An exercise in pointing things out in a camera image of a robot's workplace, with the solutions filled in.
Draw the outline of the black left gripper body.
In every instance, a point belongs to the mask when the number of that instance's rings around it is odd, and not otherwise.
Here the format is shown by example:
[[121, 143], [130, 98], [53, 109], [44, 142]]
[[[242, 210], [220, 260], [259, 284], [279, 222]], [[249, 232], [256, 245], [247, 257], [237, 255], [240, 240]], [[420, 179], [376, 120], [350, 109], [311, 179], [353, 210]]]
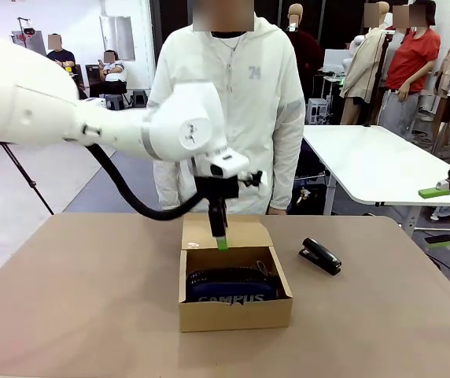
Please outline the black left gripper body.
[[227, 179], [196, 176], [194, 182], [197, 194], [201, 199], [206, 199], [209, 203], [238, 198], [239, 182], [237, 176]]

